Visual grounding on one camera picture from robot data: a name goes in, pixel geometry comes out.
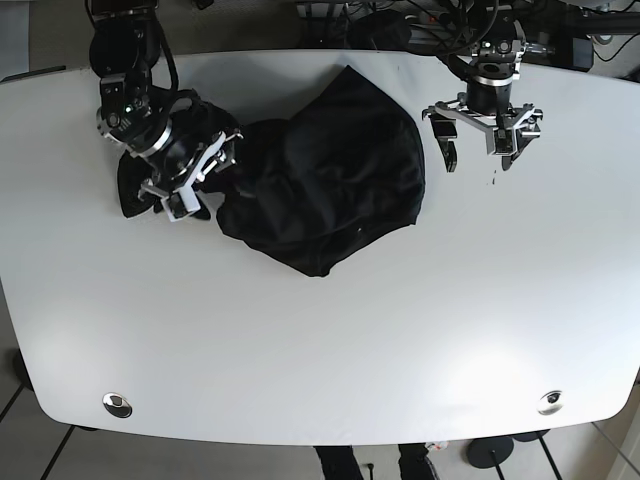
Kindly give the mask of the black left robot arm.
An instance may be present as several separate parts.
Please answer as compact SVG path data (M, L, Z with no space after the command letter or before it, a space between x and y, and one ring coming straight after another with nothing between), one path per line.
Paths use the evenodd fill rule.
M501 1L461 1L454 18L452 45L436 58L466 90L450 101L438 101L422 112L432 127L446 171L457 167L457 124L484 135L486 152L509 170L526 147L539 138L543 111L531 103L511 103L513 83L520 78L527 41L512 7Z

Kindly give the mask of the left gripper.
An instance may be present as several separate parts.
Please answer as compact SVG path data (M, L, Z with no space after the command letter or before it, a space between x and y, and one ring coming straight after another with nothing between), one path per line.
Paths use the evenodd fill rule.
M469 82L467 89L451 101L438 101L422 111L422 118L432 126L446 171L457 167L457 124L465 123L485 137L494 128L512 129L515 151L501 157L503 171L508 171L526 147L541 136L539 122L543 112L531 103L515 107L510 102L511 87L488 86Z

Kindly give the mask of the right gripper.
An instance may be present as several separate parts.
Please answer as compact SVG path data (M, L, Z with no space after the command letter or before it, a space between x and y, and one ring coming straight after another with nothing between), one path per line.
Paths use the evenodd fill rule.
M191 188L201 209L189 217L209 220L211 213L198 196L200 186L208 175L236 164L235 143L243 138L239 129L221 130L206 141L197 141L191 135L176 138L171 132L162 134L160 148L154 146L140 155L150 166L151 173L142 180L138 199L149 201L152 207L164 211L162 198L180 188Z

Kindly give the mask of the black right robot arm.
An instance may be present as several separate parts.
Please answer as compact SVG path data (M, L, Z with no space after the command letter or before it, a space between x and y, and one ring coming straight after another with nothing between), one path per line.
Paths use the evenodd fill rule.
M198 193L211 175L235 163L238 122L182 89L155 1L87 1L94 30L90 66L99 78L100 135L123 150L117 168L122 213L149 210L172 222L208 221Z

